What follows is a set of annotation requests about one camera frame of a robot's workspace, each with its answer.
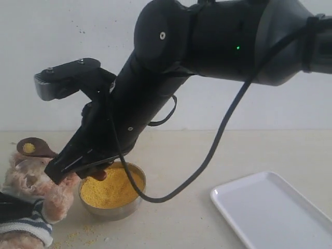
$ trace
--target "black robotic arm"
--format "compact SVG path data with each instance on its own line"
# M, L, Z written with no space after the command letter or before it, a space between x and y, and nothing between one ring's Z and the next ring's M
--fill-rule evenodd
M331 30L330 17L314 16L297 0L199 1L190 7L153 0L137 20L134 50L118 76L89 58L35 76L45 101L79 90L91 99L81 127L45 172L58 184L70 172L85 178L117 158L125 164L123 155L192 75L245 81L202 167L167 198L143 197L166 201L205 169L250 83L279 86L300 71L332 73Z

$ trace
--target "rubber strap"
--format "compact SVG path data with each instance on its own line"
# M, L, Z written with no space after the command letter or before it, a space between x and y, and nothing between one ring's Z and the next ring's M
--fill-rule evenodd
M164 123L166 123L172 117L172 115L175 112L176 106L177 106L177 97L175 95L172 95L172 99L174 100L174 107L171 110L171 112L163 120L161 120L161 121L151 121L148 124L148 126L156 127L156 126L163 125Z

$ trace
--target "beige table surface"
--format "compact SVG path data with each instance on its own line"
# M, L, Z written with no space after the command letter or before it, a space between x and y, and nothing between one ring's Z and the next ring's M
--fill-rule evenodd
M59 151L72 134L0 132L0 182L14 143L37 136ZM201 164L214 135L214 131L144 132L127 160L144 169L149 196L164 196ZM98 223L76 198L66 220L54 226L51 248L244 249L210 201L210 190L266 170L279 173L332 217L332 131L229 131L206 171L171 201L144 201L124 220Z

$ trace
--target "yellow powder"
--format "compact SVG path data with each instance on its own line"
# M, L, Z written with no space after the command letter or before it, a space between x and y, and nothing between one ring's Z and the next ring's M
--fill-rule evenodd
M138 197L124 169L108 169L106 173L107 178L101 182L87 178L81 189L82 199L86 203L100 209L114 209ZM144 181L137 174L131 174L138 188L143 190Z
M26 143L23 145L24 153L31 154L31 153L35 152L35 150L36 150L36 147L31 143Z

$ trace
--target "rectangular tray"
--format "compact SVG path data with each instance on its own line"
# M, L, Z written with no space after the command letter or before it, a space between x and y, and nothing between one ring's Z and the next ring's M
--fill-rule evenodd
M215 187L211 199L249 249L332 249L332 222L273 172Z

